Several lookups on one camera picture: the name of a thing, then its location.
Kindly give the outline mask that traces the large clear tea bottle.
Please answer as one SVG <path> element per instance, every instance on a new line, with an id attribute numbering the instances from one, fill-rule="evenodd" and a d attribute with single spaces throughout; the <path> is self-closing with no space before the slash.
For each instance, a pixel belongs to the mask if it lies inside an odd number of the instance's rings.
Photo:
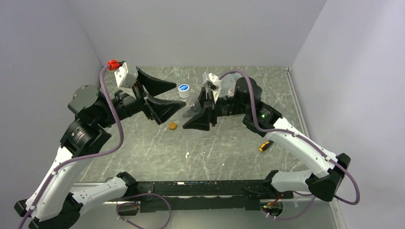
<path id="1" fill-rule="evenodd" d="M 234 90 L 235 90 L 234 87 L 228 89 L 228 96 L 229 96 L 229 97 L 233 97 L 233 96 L 234 96 Z"/>

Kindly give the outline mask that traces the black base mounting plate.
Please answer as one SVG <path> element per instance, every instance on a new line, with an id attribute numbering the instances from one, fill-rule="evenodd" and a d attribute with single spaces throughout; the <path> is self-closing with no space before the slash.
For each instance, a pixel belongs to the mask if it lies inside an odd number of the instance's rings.
<path id="1" fill-rule="evenodd" d="M 263 180 L 139 182 L 135 191 L 113 201 L 136 201 L 141 213 L 168 210 L 260 210 L 267 202 L 292 199 Z"/>

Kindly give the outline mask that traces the orange black screwdriver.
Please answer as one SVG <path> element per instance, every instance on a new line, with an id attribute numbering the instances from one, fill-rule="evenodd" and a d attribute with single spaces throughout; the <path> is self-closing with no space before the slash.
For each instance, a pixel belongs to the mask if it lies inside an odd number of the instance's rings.
<path id="1" fill-rule="evenodd" d="M 273 143 L 274 143 L 274 142 L 272 142 L 272 141 L 266 141 L 266 142 L 264 142 L 264 143 L 259 147 L 259 151 L 260 151 L 260 152 L 264 152 L 264 151 L 268 150 L 268 149 L 273 145 Z"/>

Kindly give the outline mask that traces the orange bottle cap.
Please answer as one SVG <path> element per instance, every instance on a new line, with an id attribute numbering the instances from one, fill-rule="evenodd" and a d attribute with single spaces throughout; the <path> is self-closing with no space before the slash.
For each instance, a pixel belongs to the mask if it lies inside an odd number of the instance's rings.
<path id="1" fill-rule="evenodd" d="M 177 124 L 175 122 L 170 122 L 168 127 L 170 130 L 175 130 L 177 128 Z"/>

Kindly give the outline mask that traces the aluminium rail frame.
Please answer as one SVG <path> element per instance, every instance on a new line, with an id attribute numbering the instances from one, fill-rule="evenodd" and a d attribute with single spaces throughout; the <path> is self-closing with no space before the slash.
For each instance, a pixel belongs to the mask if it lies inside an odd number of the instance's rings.
<path id="1" fill-rule="evenodd" d="M 145 190 L 134 200 L 94 202 L 95 186 L 74 187 L 73 197 L 84 204 L 75 229 L 344 229 L 337 201 L 310 197 L 282 198 L 270 207 L 261 199 L 236 196 L 166 196 Z"/>

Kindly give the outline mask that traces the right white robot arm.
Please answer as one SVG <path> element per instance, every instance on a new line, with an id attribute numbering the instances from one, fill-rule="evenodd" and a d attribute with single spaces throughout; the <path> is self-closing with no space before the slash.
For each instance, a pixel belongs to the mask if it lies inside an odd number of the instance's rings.
<path id="1" fill-rule="evenodd" d="M 263 185 L 267 197 L 275 198 L 285 191 L 309 192 L 323 201 L 336 197 L 351 161 L 348 155 L 322 149 L 304 136 L 279 111 L 261 101 L 262 88 L 252 78 L 237 79 L 231 97 L 215 99 L 216 89 L 219 87 L 214 84 L 202 87 L 198 97 L 201 110 L 182 126 L 184 129 L 209 131 L 218 117 L 244 115 L 246 128 L 266 139 L 262 151 L 276 143 L 308 167 L 299 172 L 271 171 Z"/>

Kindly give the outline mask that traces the clear plastic screw box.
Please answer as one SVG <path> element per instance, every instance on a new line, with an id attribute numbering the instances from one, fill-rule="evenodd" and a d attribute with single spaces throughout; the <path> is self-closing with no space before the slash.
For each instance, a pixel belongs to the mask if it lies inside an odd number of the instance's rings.
<path id="1" fill-rule="evenodd" d="M 230 91 L 233 91 L 236 85 L 236 82 L 242 75 L 240 73 L 231 73 L 224 77 L 224 84 L 225 87 L 228 88 Z"/>

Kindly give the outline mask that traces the blue white bottle cap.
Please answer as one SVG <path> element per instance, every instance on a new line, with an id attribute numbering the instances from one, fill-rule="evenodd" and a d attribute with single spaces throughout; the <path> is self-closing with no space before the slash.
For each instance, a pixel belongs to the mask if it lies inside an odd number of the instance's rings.
<path id="1" fill-rule="evenodd" d="M 182 93 L 189 91 L 189 89 L 190 89 L 190 86 L 188 84 L 181 84 L 178 87 L 178 91 L 182 92 Z"/>

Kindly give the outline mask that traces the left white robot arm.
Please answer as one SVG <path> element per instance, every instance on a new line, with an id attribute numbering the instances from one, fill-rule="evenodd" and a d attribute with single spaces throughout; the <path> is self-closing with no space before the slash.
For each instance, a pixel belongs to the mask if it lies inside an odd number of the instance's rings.
<path id="1" fill-rule="evenodd" d="M 176 83 L 155 78 L 125 61 L 110 62 L 99 75 L 100 86 L 78 88 L 68 104 L 74 121 L 63 134 L 57 154 L 36 191 L 14 208 L 31 229 L 68 229 L 92 208 L 116 198 L 132 200 L 138 182 L 127 172 L 90 189 L 73 192 L 78 176 L 93 159 L 118 151 L 124 142 L 122 121 L 137 113 L 162 124 L 185 102 L 158 95 Z"/>

